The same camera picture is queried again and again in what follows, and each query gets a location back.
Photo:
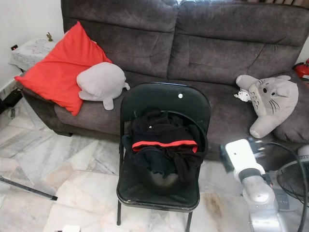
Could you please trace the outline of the small white plush toy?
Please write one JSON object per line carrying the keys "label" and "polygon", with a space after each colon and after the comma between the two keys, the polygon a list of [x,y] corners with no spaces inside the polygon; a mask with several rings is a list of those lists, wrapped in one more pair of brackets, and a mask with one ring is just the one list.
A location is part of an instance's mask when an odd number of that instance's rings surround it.
{"label": "small white plush toy", "polygon": [[243,89],[240,89],[238,91],[238,93],[236,93],[234,95],[234,97],[236,97],[237,99],[243,101],[243,102],[250,102],[251,101],[251,97],[249,95],[249,92]]}

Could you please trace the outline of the black standing fan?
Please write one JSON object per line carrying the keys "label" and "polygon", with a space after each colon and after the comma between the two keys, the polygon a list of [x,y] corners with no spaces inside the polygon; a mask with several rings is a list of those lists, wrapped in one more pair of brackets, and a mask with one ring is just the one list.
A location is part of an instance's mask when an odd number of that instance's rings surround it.
{"label": "black standing fan", "polygon": [[296,159],[290,159],[276,172],[276,181],[285,194],[291,197],[291,209],[282,211],[287,230],[298,232],[300,222],[303,221],[302,232],[309,232],[309,187],[304,189],[304,177]]}

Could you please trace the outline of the grey Totoro plush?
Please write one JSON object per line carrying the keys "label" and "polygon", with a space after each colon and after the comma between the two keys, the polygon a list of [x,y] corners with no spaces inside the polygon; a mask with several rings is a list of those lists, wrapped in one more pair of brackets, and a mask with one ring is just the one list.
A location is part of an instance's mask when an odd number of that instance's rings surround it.
{"label": "grey Totoro plush", "polygon": [[298,85],[288,75],[256,79],[239,75],[236,84],[249,94],[249,100],[257,114],[257,120],[249,132],[255,138],[263,138],[289,117],[298,102]]}

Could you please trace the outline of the black bag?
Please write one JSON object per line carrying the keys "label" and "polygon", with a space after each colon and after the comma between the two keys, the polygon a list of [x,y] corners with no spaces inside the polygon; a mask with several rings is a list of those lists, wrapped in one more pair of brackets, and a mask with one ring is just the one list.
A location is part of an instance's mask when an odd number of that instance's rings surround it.
{"label": "black bag", "polygon": [[0,101],[0,113],[9,108],[13,108],[22,99],[22,93],[19,88],[14,89],[3,100]]}

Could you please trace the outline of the black folding chair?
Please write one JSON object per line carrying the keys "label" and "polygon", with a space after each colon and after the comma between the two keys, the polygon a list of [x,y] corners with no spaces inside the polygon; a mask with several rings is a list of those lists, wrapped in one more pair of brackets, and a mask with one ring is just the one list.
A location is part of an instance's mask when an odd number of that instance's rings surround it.
{"label": "black folding chair", "polygon": [[121,103],[117,225],[122,207],[187,213],[199,204],[210,102],[194,87],[144,83]]}

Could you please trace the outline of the dark grey fabric sofa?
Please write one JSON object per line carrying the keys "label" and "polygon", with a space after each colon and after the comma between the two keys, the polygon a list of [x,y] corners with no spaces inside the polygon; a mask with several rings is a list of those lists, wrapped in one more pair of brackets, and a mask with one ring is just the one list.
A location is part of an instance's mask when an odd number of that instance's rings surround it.
{"label": "dark grey fabric sofa", "polygon": [[215,152],[249,137],[253,106],[236,99],[236,78],[288,75],[309,37],[309,9],[225,0],[60,0],[64,30],[80,23],[131,87],[192,86],[211,106]]}

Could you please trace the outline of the red canister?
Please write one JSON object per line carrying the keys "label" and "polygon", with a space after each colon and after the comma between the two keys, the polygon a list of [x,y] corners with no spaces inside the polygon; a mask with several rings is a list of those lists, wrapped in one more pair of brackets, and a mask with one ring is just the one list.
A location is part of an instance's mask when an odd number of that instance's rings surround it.
{"label": "red canister", "polygon": [[309,81],[309,58],[292,68],[301,80]]}

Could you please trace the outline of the grey seal plush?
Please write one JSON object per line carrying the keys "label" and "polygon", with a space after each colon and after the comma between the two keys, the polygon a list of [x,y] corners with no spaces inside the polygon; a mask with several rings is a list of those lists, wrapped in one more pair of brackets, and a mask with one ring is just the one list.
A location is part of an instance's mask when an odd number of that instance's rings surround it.
{"label": "grey seal plush", "polygon": [[119,66],[102,62],[77,75],[79,97],[86,101],[102,102],[105,110],[114,108],[113,100],[122,90],[130,90],[124,71]]}

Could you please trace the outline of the side table lace cloth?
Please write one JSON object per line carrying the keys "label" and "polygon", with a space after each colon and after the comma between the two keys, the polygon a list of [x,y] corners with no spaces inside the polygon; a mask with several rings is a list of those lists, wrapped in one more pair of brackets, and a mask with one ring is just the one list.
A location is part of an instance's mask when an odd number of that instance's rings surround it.
{"label": "side table lace cloth", "polygon": [[43,60],[56,44],[57,42],[51,42],[47,38],[33,38],[13,49],[8,63],[27,71]]}

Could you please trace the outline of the red square cushion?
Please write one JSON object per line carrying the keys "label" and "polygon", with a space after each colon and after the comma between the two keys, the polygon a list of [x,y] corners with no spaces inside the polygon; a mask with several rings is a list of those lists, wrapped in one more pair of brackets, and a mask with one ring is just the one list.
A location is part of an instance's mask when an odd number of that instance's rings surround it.
{"label": "red square cushion", "polygon": [[75,116],[84,103],[79,97],[77,76],[102,62],[111,60],[77,22],[43,60],[15,80]]}

